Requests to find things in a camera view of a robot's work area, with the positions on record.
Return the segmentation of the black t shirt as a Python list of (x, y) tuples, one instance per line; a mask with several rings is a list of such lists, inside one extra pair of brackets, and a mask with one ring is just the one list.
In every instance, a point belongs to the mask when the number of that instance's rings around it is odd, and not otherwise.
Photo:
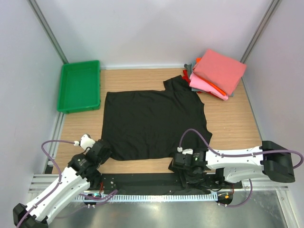
[(204, 104), (181, 76), (163, 82), (164, 90), (108, 92), (101, 138), (117, 161), (172, 157), (184, 149), (206, 149), (212, 133), (207, 129)]

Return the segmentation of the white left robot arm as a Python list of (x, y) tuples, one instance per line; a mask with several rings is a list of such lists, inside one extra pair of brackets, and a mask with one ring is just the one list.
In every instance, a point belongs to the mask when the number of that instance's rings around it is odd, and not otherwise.
[(59, 212), (84, 191), (96, 190), (102, 175), (98, 168), (111, 155), (104, 140), (87, 142), (84, 152), (72, 157), (53, 183), (26, 205), (13, 209), (13, 223), (18, 228), (47, 228)]

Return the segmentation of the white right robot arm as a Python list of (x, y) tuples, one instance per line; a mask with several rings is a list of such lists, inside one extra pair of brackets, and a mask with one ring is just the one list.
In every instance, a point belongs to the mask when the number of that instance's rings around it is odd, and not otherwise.
[(199, 183), (207, 171), (215, 170), (214, 182), (219, 188), (264, 177), (280, 183), (295, 181), (291, 152), (272, 141), (243, 150), (179, 147), (169, 170), (178, 173), (184, 184)]

